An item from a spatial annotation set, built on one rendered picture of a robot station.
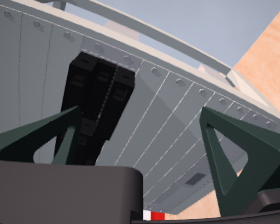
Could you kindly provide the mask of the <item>grey open-frame rack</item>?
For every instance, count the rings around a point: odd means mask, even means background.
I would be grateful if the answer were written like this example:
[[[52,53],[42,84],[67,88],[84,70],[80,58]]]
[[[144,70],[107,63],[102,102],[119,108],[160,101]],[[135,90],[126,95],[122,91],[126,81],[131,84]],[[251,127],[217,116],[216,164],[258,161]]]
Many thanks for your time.
[[[109,21],[67,13],[66,2]],[[279,134],[280,111],[239,71],[134,18],[96,0],[0,0],[0,133],[79,106],[72,165],[133,167],[143,210],[177,215],[215,190],[202,108]],[[140,43],[138,32],[220,74]]]

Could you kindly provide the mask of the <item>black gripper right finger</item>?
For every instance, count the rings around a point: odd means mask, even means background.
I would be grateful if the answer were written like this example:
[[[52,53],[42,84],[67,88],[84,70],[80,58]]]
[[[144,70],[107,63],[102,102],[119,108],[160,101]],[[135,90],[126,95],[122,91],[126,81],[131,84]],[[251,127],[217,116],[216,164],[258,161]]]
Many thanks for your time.
[[[280,189],[279,133],[205,106],[199,122],[220,217],[239,215],[259,193]],[[246,151],[248,162],[239,176],[224,154],[214,128]]]

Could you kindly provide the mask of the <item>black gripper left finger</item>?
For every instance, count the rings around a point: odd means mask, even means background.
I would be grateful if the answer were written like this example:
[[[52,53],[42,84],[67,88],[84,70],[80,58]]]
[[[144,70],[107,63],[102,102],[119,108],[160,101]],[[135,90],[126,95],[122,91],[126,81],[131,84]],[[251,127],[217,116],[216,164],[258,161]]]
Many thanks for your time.
[[[51,164],[72,165],[81,126],[81,111],[79,106],[75,106],[48,118],[0,133],[0,160],[35,163],[35,151],[68,128]]]

